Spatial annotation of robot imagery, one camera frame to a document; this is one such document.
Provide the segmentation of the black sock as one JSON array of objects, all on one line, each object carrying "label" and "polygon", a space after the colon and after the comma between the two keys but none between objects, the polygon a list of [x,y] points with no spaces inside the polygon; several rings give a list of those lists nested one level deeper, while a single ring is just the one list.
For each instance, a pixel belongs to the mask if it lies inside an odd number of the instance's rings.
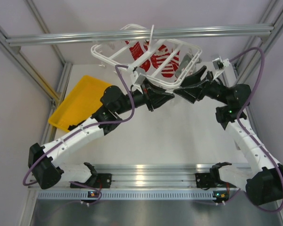
[{"label": "black sock", "polygon": [[79,122],[78,124],[69,125],[69,126],[68,126],[68,130],[69,130],[69,131],[72,131],[73,129],[75,129],[75,128],[77,128],[79,125],[81,125],[82,122]]}]

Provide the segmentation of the white plastic clip hanger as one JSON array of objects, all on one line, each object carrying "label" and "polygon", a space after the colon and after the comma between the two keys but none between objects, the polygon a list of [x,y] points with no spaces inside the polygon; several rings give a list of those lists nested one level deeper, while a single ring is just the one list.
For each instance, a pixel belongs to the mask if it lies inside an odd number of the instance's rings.
[{"label": "white plastic clip hanger", "polygon": [[[146,79],[156,86],[159,86],[168,91],[172,91],[181,86],[181,83],[196,67],[202,54],[202,49],[185,41],[177,39],[159,39],[155,40],[153,38],[147,40],[149,41],[149,47],[146,51],[143,47],[143,43],[147,39],[143,40],[121,40],[120,43],[108,41],[107,43],[96,44],[91,47],[91,55],[101,62],[110,65],[126,65],[124,71],[131,74],[135,67],[140,67],[146,61],[150,60],[150,57],[158,50],[161,45],[166,45],[169,51],[168,58],[161,64],[158,69],[155,69],[151,64],[149,70],[146,72]],[[143,55],[134,60],[129,48],[133,46],[136,42],[139,42],[143,50]],[[161,71],[164,67],[173,59],[176,53],[180,51],[179,63],[182,61],[185,54],[189,53],[192,55],[192,59],[186,68],[183,70],[181,75],[177,78],[175,75],[171,78],[164,78]]]}]

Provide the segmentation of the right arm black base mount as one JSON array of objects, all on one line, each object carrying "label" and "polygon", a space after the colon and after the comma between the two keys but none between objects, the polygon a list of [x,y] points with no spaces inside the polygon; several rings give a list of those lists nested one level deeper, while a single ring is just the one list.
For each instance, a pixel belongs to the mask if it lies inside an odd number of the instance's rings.
[{"label": "right arm black base mount", "polygon": [[201,188],[203,190],[225,186],[224,183],[217,182],[210,173],[196,173],[195,180],[196,187]]}]

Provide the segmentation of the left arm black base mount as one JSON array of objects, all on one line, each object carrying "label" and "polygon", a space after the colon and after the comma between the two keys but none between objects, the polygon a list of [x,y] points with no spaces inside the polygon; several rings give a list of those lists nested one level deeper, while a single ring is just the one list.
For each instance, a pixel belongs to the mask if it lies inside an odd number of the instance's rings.
[{"label": "left arm black base mount", "polygon": [[75,185],[73,183],[70,184],[71,188],[83,188],[81,185],[92,187],[92,188],[110,188],[112,183],[112,174],[110,173],[98,173],[97,176],[91,176],[84,183],[75,182],[79,185]]}]

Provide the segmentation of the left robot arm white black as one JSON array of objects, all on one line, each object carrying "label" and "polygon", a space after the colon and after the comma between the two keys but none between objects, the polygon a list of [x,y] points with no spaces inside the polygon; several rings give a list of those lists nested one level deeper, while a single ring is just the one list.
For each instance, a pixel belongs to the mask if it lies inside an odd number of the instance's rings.
[{"label": "left robot arm white black", "polygon": [[109,86],[100,99],[102,105],[86,120],[55,141],[32,145],[29,149],[28,167],[41,189],[49,189],[58,182],[66,181],[92,187],[97,183],[98,173],[88,162],[64,164],[71,154],[91,141],[112,132],[126,120],[119,117],[125,112],[134,112],[137,107],[146,105],[149,111],[161,107],[173,99],[174,94],[150,84],[147,80],[142,90],[124,94],[118,86]]}]

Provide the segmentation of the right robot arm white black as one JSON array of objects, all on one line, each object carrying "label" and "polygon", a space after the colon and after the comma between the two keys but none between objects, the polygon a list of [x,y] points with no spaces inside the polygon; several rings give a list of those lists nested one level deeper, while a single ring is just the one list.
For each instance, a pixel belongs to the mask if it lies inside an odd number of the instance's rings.
[{"label": "right robot arm white black", "polygon": [[215,186],[229,183],[245,192],[252,204],[260,206],[282,200],[283,165],[272,156],[252,129],[243,112],[252,92],[247,84],[227,87],[213,78],[203,66],[187,76],[174,93],[195,103],[209,97],[224,104],[216,108],[216,120],[229,134],[246,158],[252,173],[245,173],[229,162],[220,162],[210,168],[210,180]]}]

